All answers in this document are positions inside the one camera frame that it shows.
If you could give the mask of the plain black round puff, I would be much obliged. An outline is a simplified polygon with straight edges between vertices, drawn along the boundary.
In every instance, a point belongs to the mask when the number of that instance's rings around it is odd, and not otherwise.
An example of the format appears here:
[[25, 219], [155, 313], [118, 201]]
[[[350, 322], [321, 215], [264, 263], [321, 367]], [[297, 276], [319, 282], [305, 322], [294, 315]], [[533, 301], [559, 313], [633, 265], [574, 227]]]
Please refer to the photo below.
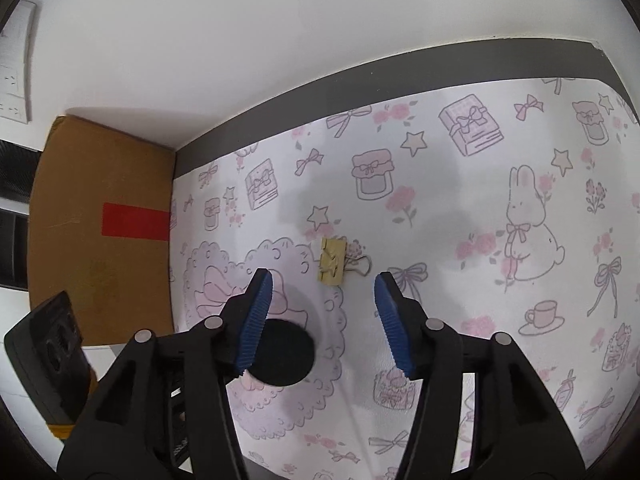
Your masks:
[[302, 326], [270, 318], [265, 322], [250, 376], [273, 387], [288, 387], [305, 379], [314, 367], [314, 340]]

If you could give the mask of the gold binder clip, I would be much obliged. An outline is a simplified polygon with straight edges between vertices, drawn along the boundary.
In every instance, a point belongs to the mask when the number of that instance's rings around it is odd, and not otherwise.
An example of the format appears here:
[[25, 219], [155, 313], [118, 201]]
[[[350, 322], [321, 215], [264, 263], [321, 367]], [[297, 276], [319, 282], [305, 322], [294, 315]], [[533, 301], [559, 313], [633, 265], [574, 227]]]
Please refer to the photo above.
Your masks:
[[340, 286], [347, 273], [364, 278], [372, 269], [372, 259], [359, 240], [346, 237], [322, 238], [318, 280], [323, 285]]

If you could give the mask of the brown cardboard box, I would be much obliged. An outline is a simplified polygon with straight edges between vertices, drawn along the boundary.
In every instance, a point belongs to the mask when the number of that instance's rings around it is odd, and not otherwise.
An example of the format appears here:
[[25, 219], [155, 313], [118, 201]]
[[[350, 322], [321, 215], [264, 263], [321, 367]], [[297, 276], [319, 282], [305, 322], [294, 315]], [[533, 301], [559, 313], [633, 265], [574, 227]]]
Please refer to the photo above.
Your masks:
[[172, 333], [175, 154], [73, 115], [51, 126], [29, 200], [27, 279], [38, 307], [66, 292], [89, 346]]

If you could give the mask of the pink patterned table mat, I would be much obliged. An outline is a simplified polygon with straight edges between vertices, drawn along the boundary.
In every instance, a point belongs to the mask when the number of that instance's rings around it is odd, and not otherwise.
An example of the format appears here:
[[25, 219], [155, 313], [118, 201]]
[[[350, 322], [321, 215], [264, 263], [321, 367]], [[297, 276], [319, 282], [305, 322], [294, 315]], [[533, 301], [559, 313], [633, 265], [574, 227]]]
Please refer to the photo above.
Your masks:
[[[359, 240], [370, 274], [323, 285], [323, 237]], [[177, 330], [265, 268], [271, 316], [314, 340], [301, 382], [228, 387], [243, 454], [288, 479], [396, 474], [420, 386], [378, 319], [382, 272], [463, 335], [509, 333], [587, 464], [639, 389], [639, 121], [601, 81], [424, 92], [207, 156], [172, 185], [169, 253]]]

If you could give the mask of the black window blinds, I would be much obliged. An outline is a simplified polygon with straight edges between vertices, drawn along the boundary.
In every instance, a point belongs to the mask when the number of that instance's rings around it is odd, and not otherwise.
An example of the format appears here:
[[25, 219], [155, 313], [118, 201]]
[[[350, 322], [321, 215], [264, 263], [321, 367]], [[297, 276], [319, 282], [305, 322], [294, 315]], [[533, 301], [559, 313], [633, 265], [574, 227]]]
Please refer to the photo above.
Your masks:
[[28, 289], [29, 199], [40, 151], [1, 141], [1, 286]]

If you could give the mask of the white wall socket panel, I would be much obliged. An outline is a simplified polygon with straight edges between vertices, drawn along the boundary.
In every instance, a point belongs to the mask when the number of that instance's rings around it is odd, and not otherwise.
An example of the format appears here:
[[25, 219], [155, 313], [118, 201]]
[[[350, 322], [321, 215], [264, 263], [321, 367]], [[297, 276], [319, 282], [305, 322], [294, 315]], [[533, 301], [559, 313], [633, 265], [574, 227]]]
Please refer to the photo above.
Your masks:
[[29, 122], [28, 56], [37, 6], [17, 3], [1, 31], [1, 117], [21, 124]]

